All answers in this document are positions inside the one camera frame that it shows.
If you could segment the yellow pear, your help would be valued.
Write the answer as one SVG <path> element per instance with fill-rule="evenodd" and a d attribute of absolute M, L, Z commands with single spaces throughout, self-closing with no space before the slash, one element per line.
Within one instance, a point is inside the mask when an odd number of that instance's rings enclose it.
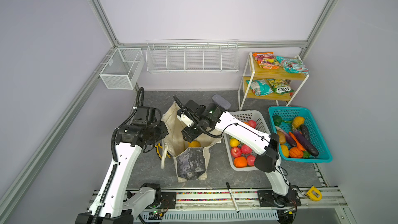
<path fill-rule="evenodd" d="M 201 147 L 201 143 L 198 141 L 193 141 L 193 142 L 188 143 L 188 147 L 198 148 L 198 147 Z"/>

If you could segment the cream canvas grocery bag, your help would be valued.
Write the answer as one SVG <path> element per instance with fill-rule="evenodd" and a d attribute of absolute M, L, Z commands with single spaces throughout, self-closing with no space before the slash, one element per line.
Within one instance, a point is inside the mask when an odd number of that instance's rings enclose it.
<path fill-rule="evenodd" d="M 176 103 L 162 116 L 168 135 L 162 140 L 162 155 L 170 154 L 176 170 L 177 180 L 184 183 L 189 180 L 206 180 L 207 168 L 210 161 L 209 149 L 221 143 L 222 138 L 212 138 L 201 134 L 196 141 L 200 147 L 189 147 L 188 142 L 183 140 L 182 130 L 186 125 L 178 120 L 177 111 L 180 110 Z"/>

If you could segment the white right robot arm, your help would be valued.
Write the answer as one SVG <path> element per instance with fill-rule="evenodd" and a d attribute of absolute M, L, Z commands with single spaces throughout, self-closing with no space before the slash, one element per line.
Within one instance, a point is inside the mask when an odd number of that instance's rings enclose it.
<path fill-rule="evenodd" d="M 258 131 L 236 119 L 228 111 L 230 102 L 218 94 L 213 95 L 212 103 L 208 106 L 199 105 L 193 100 L 183 104 L 176 95 L 173 98 L 180 108 L 177 118 L 185 124 L 182 130 L 185 141 L 191 143 L 202 134 L 215 139 L 227 134 L 241 141 L 256 153 L 254 166 L 264 172 L 271 183 L 272 192 L 265 197 L 265 205 L 277 208 L 301 206 L 298 192 L 282 172 L 279 136 L 276 133 Z"/>

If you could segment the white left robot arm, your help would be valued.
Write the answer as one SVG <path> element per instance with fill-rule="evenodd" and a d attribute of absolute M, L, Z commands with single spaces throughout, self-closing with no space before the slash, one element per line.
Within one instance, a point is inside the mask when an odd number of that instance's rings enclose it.
<path fill-rule="evenodd" d="M 140 154 L 152 151 L 168 135 L 166 124 L 161 120 L 161 111 L 144 106 L 144 95 L 144 88 L 140 88 L 132 113 L 114 129 L 110 142 L 110 167 L 89 210 L 78 214 L 77 224 L 132 224 L 146 207 L 161 204 L 158 184 L 145 183 L 135 195 L 125 196 Z"/>

